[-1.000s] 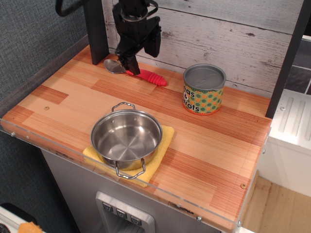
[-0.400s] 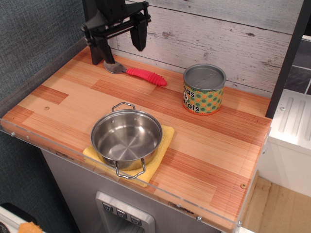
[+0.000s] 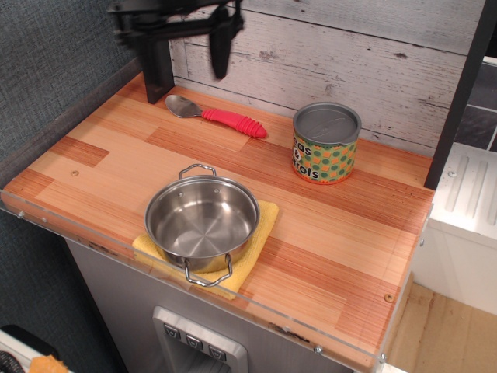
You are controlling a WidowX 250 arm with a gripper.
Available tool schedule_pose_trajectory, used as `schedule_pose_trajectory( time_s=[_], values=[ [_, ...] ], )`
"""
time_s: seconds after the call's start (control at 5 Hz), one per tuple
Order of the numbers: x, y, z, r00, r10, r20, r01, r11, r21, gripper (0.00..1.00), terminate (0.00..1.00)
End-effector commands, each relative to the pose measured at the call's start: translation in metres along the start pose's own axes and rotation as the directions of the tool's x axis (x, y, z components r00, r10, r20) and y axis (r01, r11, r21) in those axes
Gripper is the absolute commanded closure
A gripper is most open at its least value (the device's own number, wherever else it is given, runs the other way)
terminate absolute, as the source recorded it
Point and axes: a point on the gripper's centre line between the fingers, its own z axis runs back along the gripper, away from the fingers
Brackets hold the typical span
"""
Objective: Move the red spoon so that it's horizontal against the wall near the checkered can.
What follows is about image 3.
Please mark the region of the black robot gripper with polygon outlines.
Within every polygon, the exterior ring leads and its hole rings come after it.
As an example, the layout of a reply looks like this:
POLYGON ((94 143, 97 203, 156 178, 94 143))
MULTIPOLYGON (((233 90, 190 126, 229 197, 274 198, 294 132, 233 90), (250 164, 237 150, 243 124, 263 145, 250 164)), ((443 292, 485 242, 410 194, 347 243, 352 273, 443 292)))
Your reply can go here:
POLYGON ((126 44, 141 62, 156 62, 157 41, 209 34, 211 65, 216 79, 228 71, 231 42, 243 29, 240 1, 233 13, 227 1, 119 1, 109 5, 114 18, 114 35, 126 44), (214 7, 205 19, 182 20, 203 8, 214 7))

